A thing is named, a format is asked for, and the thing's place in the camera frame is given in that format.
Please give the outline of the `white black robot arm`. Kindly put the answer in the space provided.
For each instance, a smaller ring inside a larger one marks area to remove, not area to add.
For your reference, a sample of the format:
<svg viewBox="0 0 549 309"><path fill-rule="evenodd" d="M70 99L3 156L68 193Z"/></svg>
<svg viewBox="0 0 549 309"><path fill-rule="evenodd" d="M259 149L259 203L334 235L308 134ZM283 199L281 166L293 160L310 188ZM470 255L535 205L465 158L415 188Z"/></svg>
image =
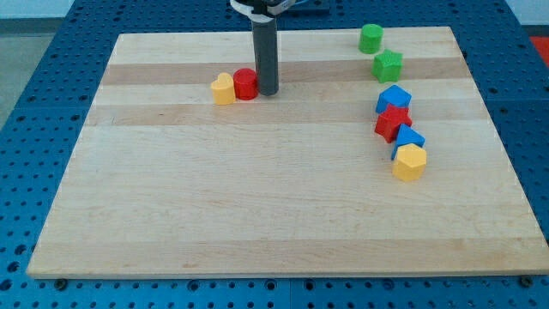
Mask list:
<svg viewBox="0 0 549 309"><path fill-rule="evenodd" d="M326 12L329 0L230 0L230 6L250 21L265 23L291 12Z"/></svg>

